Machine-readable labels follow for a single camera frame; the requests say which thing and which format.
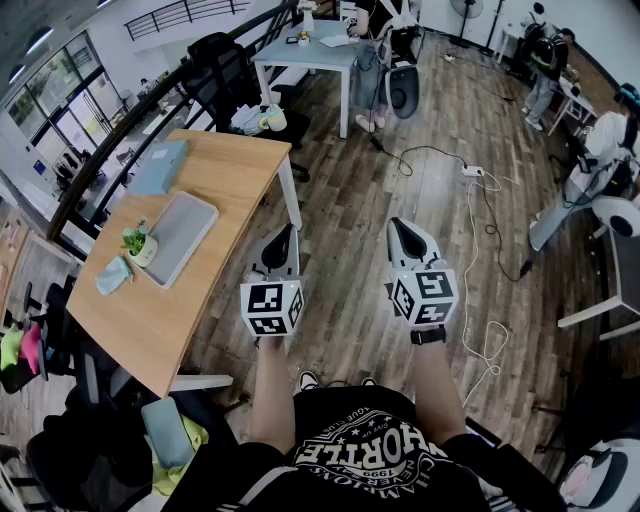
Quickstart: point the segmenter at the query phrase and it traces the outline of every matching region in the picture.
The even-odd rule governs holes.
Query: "ceiling light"
[[[16,79],[20,76],[20,73],[24,71],[24,65],[18,64],[15,68],[11,70],[11,76],[9,76],[9,84],[12,84],[16,81]]]
[[[35,50],[38,46],[40,46],[44,40],[51,35],[53,29],[51,27],[41,27],[36,30],[31,39],[29,39],[29,49],[27,50],[27,55],[29,55],[33,50]]]

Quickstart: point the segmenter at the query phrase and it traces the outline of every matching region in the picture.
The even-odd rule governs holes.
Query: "person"
[[[308,371],[292,397],[283,338],[259,339],[249,441],[210,462],[196,455],[176,490],[180,502],[172,505],[281,512],[566,510],[555,487],[529,463],[534,475],[518,473],[483,439],[467,434],[444,327],[414,331],[409,341],[415,404],[371,378],[360,386],[323,388]]]
[[[401,11],[402,0],[391,3]],[[353,102],[365,113],[356,115],[355,121],[365,131],[373,133],[376,128],[382,130],[385,126],[388,101],[384,75],[389,70],[391,58],[391,55],[378,55],[374,43],[384,38],[381,31],[391,14],[378,0],[356,0],[356,16],[356,24],[349,29],[349,35],[361,38],[357,45]]]
[[[533,4],[533,10],[528,11],[526,14],[523,14],[522,18],[520,19],[520,26],[522,27],[523,31],[533,23],[542,25],[544,27],[545,36],[553,36],[553,26],[551,25],[551,23],[549,23],[547,15],[544,11],[544,5],[542,5],[540,2],[536,2],[535,4]],[[524,38],[521,37],[518,39],[518,47],[516,49],[516,53],[513,55],[511,67],[507,70],[508,73],[515,76],[516,78],[525,78],[531,75],[531,70],[522,60],[523,45]]]
[[[532,23],[544,25],[545,34],[548,37],[553,36],[553,27],[549,23],[549,19],[544,12],[544,5],[542,5],[540,2],[536,2],[535,4],[533,4],[533,11],[527,12],[520,19],[520,26],[522,28],[527,28]]]
[[[591,129],[584,143],[585,162],[592,163],[591,172],[576,165],[558,192],[554,203],[536,215],[529,226],[529,243],[539,251],[573,212],[589,208],[591,199],[599,195],[611,180],[617,166],[610,165],[625,153],[640,154],[637,136],[640,118],[640,93],[631,84],[623,84],[614,97],[622,113],[607,112]],[[638,176],[638,166],[631,166],[632,176]]]
[[[149,83],[149,80],[147,80],[146,78],[141,78],[140,87],[142,87],[142,92],[144,94],[149,94],[149,91],[151,90],[151,84]]]
[[[576,40],[575,34],[568,28],[563,28],[551,37],[551,44],[555,50],[556,65],[552,69],[536,67],[536,84],[527,97],[522,112],[526,114],[525,121],[538,131],[542,131],[540,119],[545,113],[553,95],[560,87],[560,73],[566,67],[569,50]]]

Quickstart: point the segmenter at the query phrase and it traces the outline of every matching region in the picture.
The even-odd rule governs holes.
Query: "yellow cloth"
[[[187,435],[189,436],[189,440],[191,441],[193,451],[197,453],[198,448],[209,442],[209,434],[204,428],[197,423],[194,423],[189,418],[182,415],[180,415],[180,417],[182,418],[182,424],[184,425]],[[189,461],[186,466],[164,469],[158,462],[158,456],[151,445],[149,436],[144,436],[144,438],[151,448],[153,464],[153,479],[151,481],[153,487],[152,492],[153,494],[159,494],[160,496],[171,496],[171,493],[174,491],[178,483],[180,483],[182,476],[189,468],[191,461]]]

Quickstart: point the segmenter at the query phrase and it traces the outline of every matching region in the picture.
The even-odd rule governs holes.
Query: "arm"
[[[283,338],[263,338],[258,349],[251,441],[288,453],[295,446],[293,395]]]
[[[422,433],[437,445],[466,433],[464,411],[444,343],[414,347],[416,418]]]
[[[356,7],[357,23],[351,27],[352,36],[366,36],[369,31],[369,12],[361,7]]]

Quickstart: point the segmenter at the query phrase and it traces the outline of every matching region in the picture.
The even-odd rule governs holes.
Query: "power strip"
[[[485,175],[484,169],[482,167],[478,167],[475,165],[468,165],[466,167],[462,166],[461,170],[462,170],[462,174],[471,178],[476,178],[478,176]]]

